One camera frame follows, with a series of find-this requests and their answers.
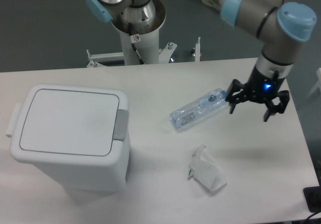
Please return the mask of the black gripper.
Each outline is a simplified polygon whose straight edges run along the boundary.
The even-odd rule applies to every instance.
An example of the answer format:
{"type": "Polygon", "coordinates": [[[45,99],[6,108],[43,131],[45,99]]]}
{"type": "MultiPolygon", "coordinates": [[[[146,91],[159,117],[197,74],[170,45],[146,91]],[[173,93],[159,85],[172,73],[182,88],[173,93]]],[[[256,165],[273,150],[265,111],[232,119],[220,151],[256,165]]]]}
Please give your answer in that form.
{"type": "Polygon", "coordinates": [[[268,75],[262,74],[255,66],[250,74],[247,83],[243,84],[233,79],[226,93],[225,101],[229,103],[230,114],[239,103],[251,101],[264,103],[267,110],[263,121],[267,122],[270,116],[276,113],[283,114],[290,100],[289,91],[279,91],[285,78],[280,78],[279,69],[273,69],[268,75]],[[279,103],[274,104],[273,100],[279,98],[279,103]]]}

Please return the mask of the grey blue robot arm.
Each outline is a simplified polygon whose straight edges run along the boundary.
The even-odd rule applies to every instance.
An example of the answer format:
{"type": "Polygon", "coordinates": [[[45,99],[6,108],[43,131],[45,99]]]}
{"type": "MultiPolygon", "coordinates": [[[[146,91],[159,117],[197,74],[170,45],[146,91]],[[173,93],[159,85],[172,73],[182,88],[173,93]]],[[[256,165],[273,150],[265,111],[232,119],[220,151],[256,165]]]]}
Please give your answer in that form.
{"type": "MultiPolygon", "coordinates": [[[[85,0],[100,21],[121,36],[127,65],[158,64],[159,29],[166,12],[159,0],[85,0]]],[[[280,87],[317,22],[315,12],[290,0],[223,0],[221,18],[264,43],[246,83],[233,80],[226,100],[231,108],[251,101],[267,108],[264,119],[284,113],[289,92],[280,87]]]]}

